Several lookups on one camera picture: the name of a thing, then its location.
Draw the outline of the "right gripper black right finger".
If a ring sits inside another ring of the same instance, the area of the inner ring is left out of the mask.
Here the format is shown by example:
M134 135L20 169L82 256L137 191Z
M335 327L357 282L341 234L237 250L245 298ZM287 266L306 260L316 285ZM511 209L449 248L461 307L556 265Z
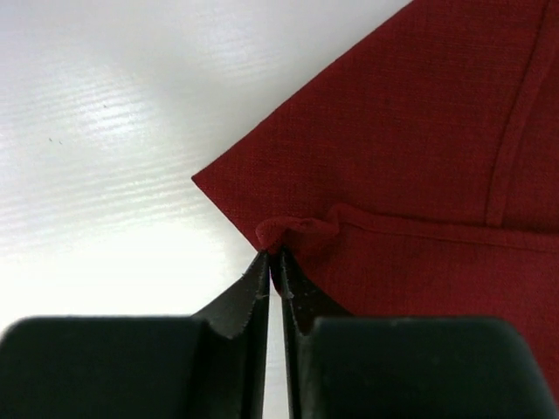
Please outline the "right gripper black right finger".
M277 257L292 418L555 418L527 342L488 317L360 318Z

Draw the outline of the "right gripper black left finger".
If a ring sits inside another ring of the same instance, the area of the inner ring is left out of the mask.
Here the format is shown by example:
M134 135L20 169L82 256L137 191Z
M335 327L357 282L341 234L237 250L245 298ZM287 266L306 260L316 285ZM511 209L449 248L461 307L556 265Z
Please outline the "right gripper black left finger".
M30 317L1 340L4 418L259 418L269 256L190 316Z

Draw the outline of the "dark red cloth napkin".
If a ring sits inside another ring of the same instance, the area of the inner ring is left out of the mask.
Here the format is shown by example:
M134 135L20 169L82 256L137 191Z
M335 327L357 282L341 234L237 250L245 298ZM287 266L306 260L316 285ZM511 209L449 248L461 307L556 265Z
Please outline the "dark red cloth napkin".
M507 320L557 390L557 2L413 1L193 181L354 314Z

